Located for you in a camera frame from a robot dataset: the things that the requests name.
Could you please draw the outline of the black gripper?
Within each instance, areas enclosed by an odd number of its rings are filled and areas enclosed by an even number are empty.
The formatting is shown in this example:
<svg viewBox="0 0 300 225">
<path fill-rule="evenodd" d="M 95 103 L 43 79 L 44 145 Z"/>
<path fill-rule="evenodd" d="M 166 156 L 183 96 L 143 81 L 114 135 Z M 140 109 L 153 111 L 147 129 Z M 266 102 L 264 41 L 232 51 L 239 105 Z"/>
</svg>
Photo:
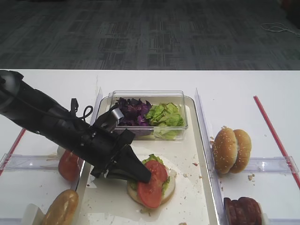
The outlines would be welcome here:
<svg viewBox="0 0 300 225">
<path fill-rule="evenodd" d="M 119 179 L 148 183 L 151 172 L 131 148 L 135 134 L 124 130 L 121 134 L 102 128 L 92 128 L 82 136 L 77 156 L 94 168 L 91 175 L 99 178 Z"/>
</svg>

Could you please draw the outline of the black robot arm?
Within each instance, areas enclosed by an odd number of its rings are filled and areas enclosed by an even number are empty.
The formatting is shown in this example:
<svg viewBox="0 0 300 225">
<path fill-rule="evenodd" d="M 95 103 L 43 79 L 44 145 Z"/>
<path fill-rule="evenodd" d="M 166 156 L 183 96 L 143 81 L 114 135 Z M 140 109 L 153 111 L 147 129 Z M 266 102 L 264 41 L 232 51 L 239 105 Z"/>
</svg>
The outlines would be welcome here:
<svg viewBox="0 0 300 225">
<path fill-rule="evenodd" d="M 53 98 L 32 88 L 22 74 L 0 72 L 0 113 L 15 124 L 42 135 L 91 164 L 92 175 L 148 183 L 150 171 L 131 148 L 135 134 L 114 128 L 122 118 L 117 106 L 88 124 Z"/>
</svg>

